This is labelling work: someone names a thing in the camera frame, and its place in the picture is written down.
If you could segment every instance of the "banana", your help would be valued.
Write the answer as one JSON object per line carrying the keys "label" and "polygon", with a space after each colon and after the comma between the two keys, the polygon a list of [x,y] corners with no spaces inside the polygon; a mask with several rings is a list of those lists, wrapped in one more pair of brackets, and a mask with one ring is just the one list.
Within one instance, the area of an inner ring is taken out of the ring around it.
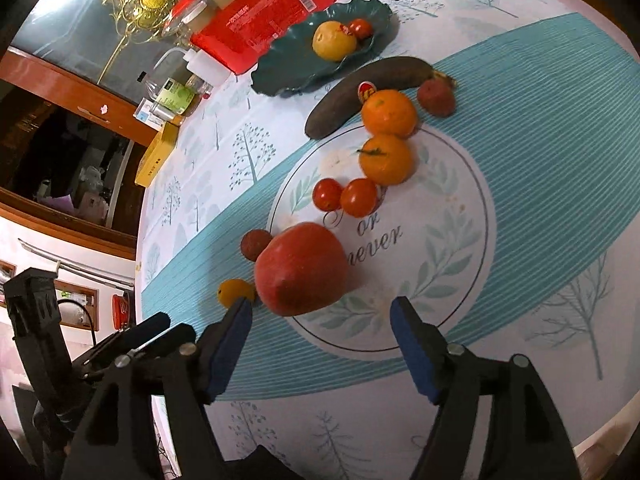
{"label": "banana", "polygon": [[378,90],[405,90],[416,88],[432,77],[446,79],[452,88],[457,86],[455,79],[417,57],[387,57],[369,63],[349,74],[322,98],[306,119],[306,136],[324,139],[357,114],[362,108],[358,86],[363,81],[373,83]]}

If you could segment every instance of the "teal stripe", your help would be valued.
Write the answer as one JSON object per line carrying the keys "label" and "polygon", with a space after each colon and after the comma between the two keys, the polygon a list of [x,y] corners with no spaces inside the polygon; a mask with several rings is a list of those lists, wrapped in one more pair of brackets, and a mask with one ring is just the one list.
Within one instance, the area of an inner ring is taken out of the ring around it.
{"label": "teal stripe", "polygon": [[[491,274],[447,334],[471,344],[581,272],[640,210],[640,66],[587,19],[569,14],[490,38],[437,67],[460,81],[458,111],[422,118],[475,158],[498,222]],[[252,275],[238,251],[242,234],[266,224],[280,183],[312,145],[233,202],[158,274],[142,293],[145,316],[162,310],[198,333],[220,319],[218,283]],[[327,354],[259,308],[223,397],[308,394],[404,369],[402,359]]]}

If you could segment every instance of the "green plate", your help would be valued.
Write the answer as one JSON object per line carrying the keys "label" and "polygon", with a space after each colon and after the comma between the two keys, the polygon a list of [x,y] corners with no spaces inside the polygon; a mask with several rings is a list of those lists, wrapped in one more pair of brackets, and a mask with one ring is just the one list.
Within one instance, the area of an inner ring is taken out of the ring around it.
{"label": "green plate", "polygon": [[[251,74],[252,88],[258,94],[275,96],[283,91],[302,90],[314,81],[338,72],[373,48],[388,29],[391,14],[391,8],[379,0],[351,0],[310,14],[304,22],[291,25],[260,57],[258,67]],[[341,62],[318,57],[311,47],[318,25],[330,20],[346,25],[355,18],[366,19],[373,27],[373,36],[361,41],[359,49]]]}

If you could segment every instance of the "screw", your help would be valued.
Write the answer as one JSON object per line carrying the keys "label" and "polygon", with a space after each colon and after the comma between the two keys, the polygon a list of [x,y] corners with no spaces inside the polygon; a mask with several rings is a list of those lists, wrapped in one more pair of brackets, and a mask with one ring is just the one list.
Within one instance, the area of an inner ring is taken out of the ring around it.
{"label": "screw", "polygon": [[190,355],[195,354],[197,349],[198,347],[193,343],[185,343],[183,345],[180,345],[178,352],[180,352],[180,355],[188,357]]}
{"label": "screw", "polygon": [[447,345],[447,352],[450,355],[462,355],[465,353],[465,347],[458,343],[450,343]]}
{"label": "screw", "polygon": [[522,354],[516,354],[513,356],[513,364],[520,368],[526,368],[529,366],[529,359]]}
{"label": "screw", "polygon": [[114,362],[116,363],[116,368],[124,368],[131,362],[131,357],[128,355],[119,355]]}

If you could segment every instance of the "barcode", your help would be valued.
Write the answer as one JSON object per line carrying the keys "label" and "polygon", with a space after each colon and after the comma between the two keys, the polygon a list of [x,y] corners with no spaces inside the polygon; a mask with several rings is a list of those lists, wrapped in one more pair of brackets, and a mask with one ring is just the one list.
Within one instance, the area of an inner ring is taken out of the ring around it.
{"label": "barcode", "polygon": [[311,12],[316,8],[316,4],[313,0],[300,0],[300,3],[305,7],[306,12]]}

